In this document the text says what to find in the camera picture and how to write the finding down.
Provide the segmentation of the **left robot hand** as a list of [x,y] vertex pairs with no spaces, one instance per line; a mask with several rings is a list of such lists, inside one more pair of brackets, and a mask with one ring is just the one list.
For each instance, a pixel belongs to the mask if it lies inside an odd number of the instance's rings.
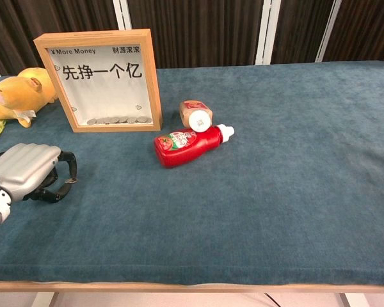
[[[56,165],[66,162],[70,178],[55,192],[47,188],[58,179]],[[77,182],[77,161],[72,152],[57,146],[19,143],[0,153],[0,186],[13,201],[42,200],[56,203],[62,200]]]

